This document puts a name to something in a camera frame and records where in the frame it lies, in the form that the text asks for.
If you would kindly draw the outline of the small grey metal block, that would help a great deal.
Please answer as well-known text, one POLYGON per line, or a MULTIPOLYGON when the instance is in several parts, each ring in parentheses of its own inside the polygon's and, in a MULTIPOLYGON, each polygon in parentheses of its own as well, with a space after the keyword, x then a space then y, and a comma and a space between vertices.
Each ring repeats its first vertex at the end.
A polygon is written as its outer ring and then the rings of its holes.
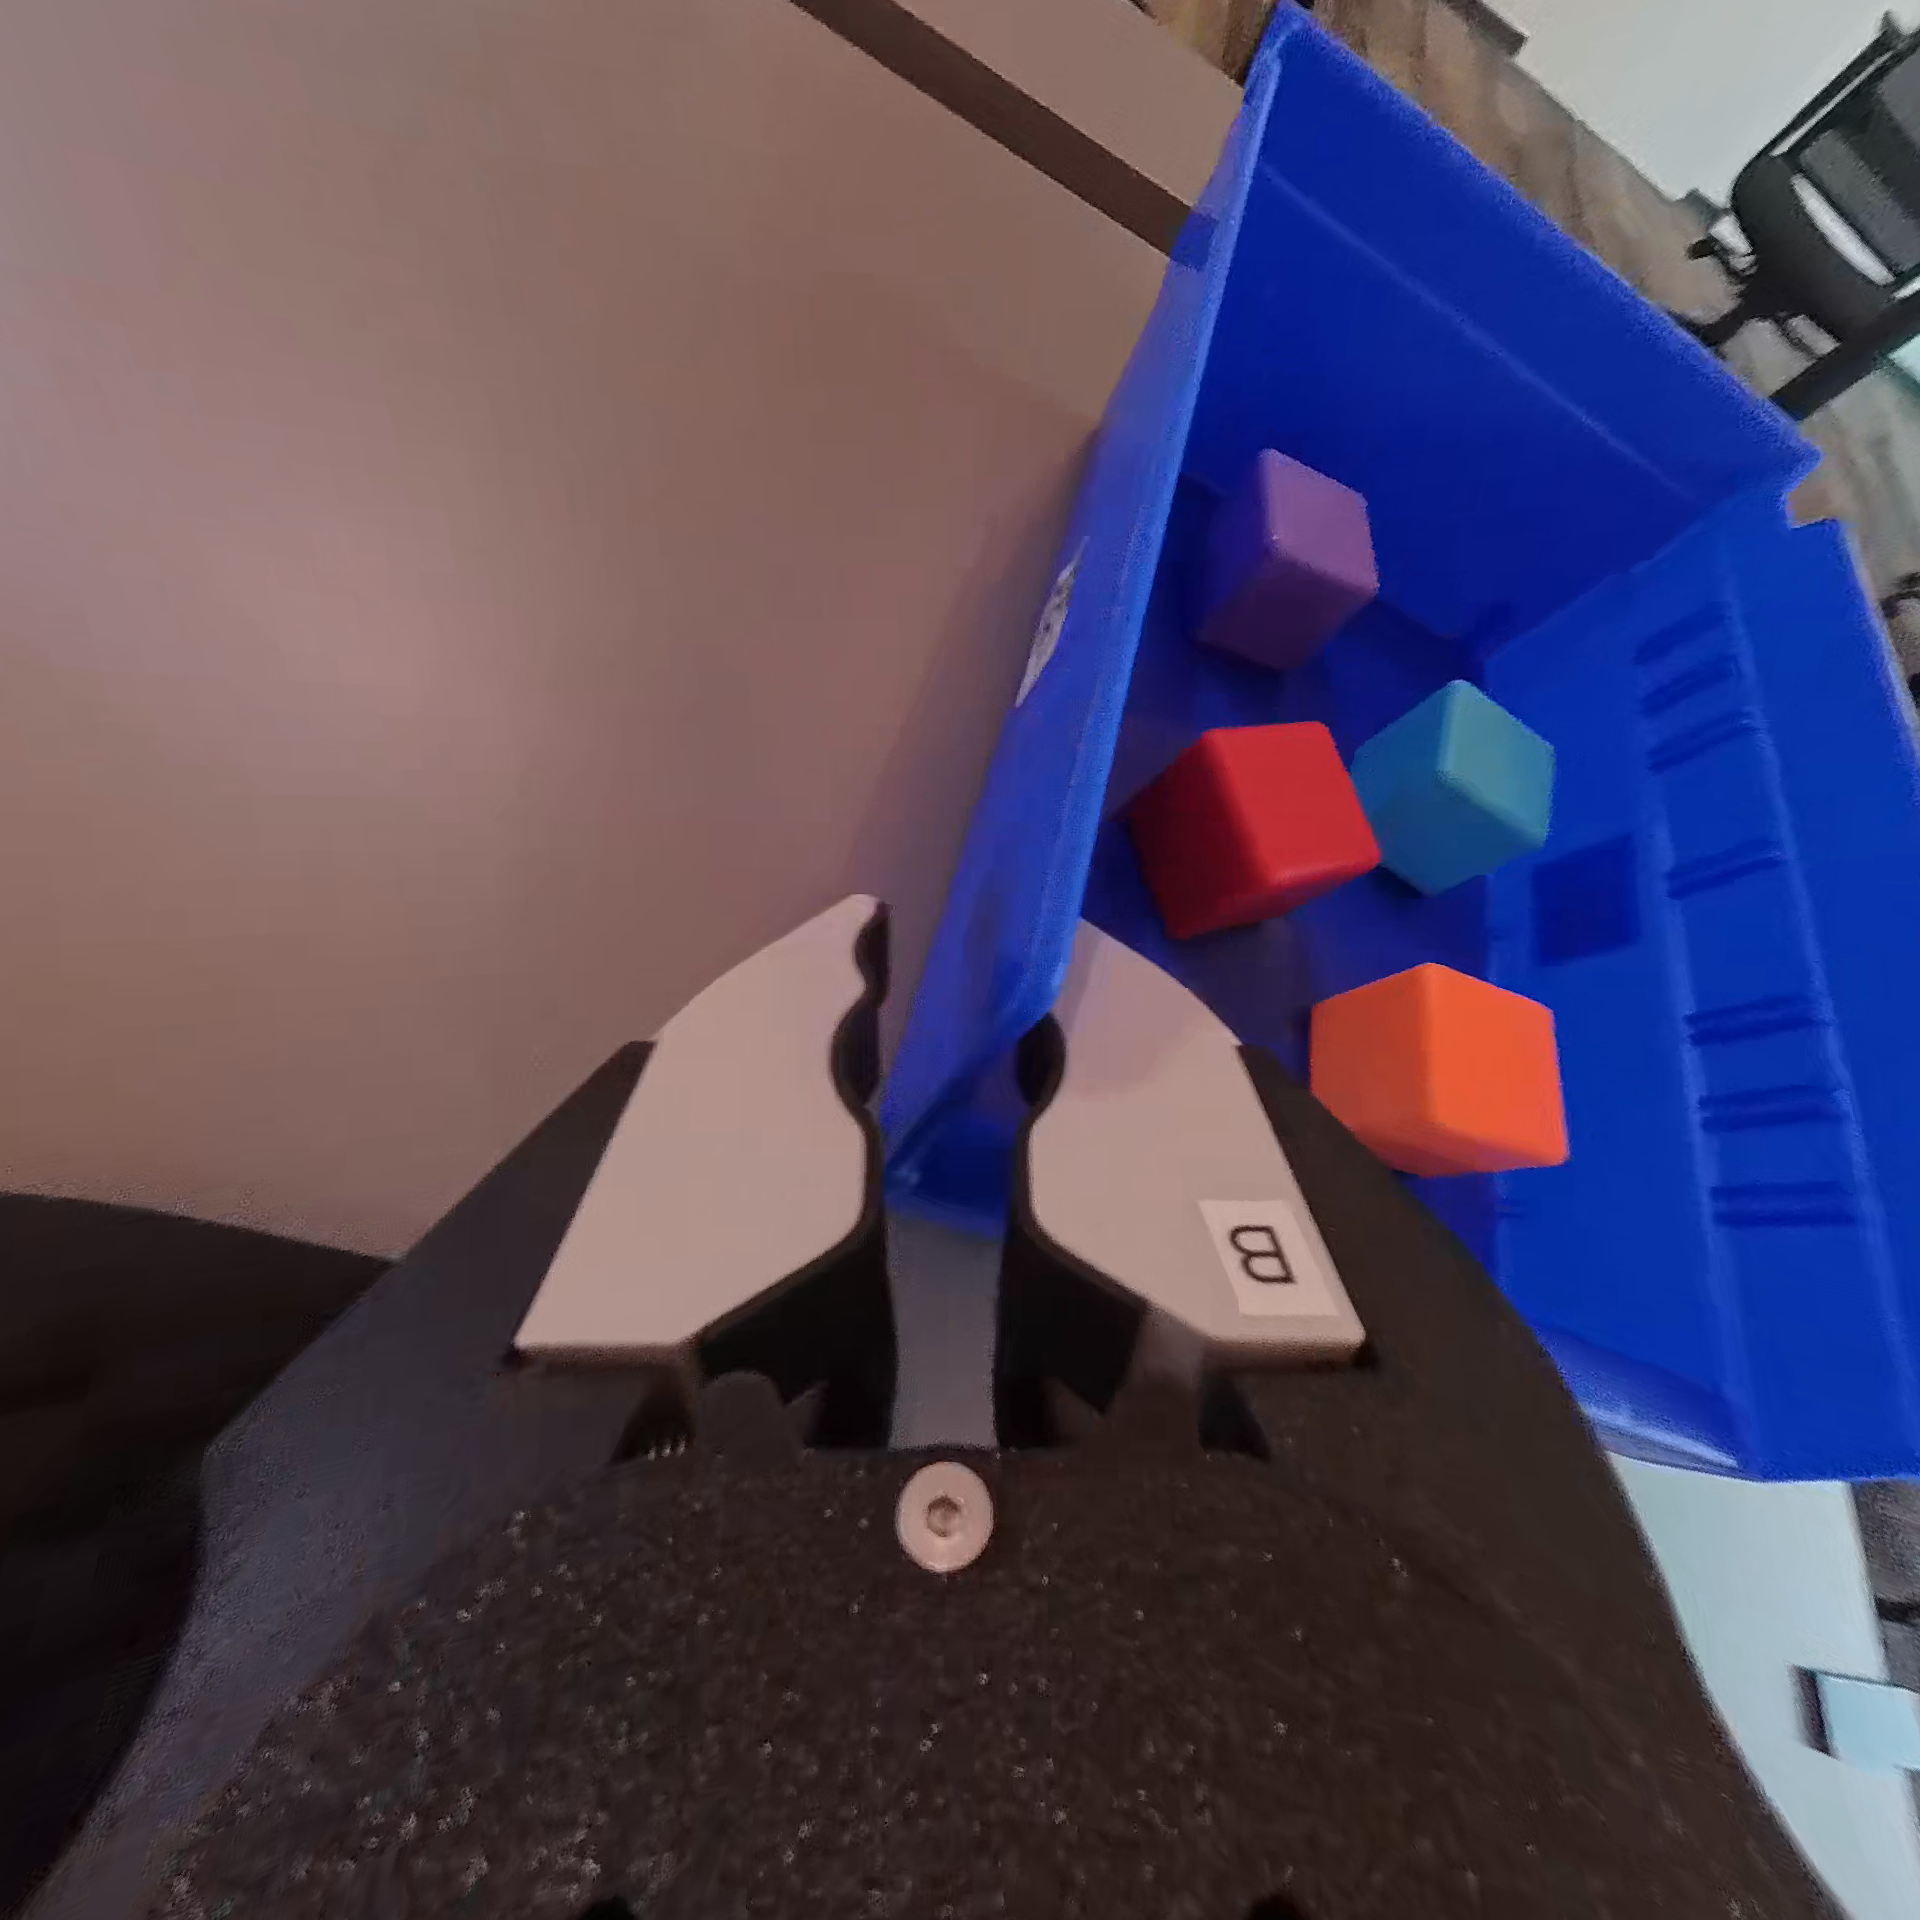
POLYGON ((1807 1743, 1853 1770, 1917 1776, 1917 1691, 1883 1677, 1795 1670, 1807 1743))

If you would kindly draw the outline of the black swivel chair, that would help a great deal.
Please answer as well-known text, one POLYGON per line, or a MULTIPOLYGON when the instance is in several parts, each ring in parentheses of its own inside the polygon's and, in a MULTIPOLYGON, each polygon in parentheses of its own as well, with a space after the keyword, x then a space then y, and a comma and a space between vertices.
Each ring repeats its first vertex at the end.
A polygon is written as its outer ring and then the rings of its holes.
POLYGON ((1804 366, 1772 395, 1797 423, 1917 338, 1917 30, 1883 16, 1873 38, 1735 175, 1723 212, 1686 248, 1729 280, 1709 319, 1672 316, 1720 354, 1773 327, 1804 366))

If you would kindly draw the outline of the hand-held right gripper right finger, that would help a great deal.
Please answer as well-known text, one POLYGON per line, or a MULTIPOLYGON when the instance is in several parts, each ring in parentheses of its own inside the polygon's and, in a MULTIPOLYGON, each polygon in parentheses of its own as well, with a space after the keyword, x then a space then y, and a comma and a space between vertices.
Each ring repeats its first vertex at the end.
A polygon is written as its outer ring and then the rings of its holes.
POLYGON ((1001 1243, 1001 1395, 1342 1370, 1364 1349, 1233 1034, 1080 920, 1021 1040, 1001 1243))

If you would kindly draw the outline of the orange foam cube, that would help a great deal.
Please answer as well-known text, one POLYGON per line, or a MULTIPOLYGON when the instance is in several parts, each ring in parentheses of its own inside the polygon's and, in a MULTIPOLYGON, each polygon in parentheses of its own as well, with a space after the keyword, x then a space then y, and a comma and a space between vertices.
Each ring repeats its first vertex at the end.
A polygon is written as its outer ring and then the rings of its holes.
POLYGON ((1307 1053, 1309 1093, 1395 1170, 1568 1160, 1557 1028, 1536 998, 1419 964, 1317 1000, 1307 1053))

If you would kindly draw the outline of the teal foam cube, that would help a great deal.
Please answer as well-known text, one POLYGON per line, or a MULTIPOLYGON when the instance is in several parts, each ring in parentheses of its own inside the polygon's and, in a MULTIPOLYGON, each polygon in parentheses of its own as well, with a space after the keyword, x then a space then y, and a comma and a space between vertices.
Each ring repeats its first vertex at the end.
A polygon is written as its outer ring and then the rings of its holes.
POLYGON ((1454 679, 1369 735, 1351 782, 1381 863, 1419 896, 1536 852, 1551 828, 1555 744, 1454 679))

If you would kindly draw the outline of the red foam cube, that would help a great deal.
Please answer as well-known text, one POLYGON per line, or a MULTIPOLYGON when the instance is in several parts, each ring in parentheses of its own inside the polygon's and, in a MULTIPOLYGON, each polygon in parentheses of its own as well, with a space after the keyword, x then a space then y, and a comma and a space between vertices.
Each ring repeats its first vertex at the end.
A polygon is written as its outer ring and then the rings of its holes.
POLYGON ((1283 918, 1381 867, 1381 846, 1320 722, 1214 726, 1125 806, 1171 939, 1283 918))

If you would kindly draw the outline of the purple foam cube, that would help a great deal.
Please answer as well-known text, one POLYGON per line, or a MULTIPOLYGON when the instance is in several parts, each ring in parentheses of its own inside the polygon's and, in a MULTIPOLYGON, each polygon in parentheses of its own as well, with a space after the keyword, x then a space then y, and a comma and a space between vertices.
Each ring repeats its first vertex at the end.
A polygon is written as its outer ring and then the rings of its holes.
POLYGON ((1206 525, 1193 636, 1214 654, 1288 671, 1320 656, 1379 592, 1364 498, 1259 447, 1206 525))

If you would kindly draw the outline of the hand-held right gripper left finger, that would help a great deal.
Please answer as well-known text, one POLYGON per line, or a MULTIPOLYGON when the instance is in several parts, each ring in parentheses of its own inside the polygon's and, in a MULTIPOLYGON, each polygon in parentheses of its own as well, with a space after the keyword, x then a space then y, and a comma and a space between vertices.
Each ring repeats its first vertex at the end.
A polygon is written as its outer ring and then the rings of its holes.
POLYGON ((647 1044, 516 1357, 683 1384, 889 1388, 879 1007, 891 915, 855 893, 700 990, 647 1044))

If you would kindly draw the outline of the blue plastic bin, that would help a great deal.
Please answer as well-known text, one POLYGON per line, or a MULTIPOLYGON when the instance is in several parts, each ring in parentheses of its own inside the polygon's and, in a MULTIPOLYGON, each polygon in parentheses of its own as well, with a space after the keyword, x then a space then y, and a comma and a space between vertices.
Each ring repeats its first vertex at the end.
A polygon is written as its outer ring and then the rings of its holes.
POLYGON ((1415 1181, 1606 1446, 1917 1467, 1916 726, 1814 451, 1299 7, 1099 423, 879 1095, 901 1210, 993 1231, 1080 918, 1305 1074, 1422 963, 1551 1011, 1560 1168, 1415 1181), (1259 447, 1358 491, 1379 599, 1277 671, 1196 643, 1259 447), (1174 944, 1117 816, 1188 739, 1343 756, 1449 680, 1555 744, 1540 852, 1174 944))

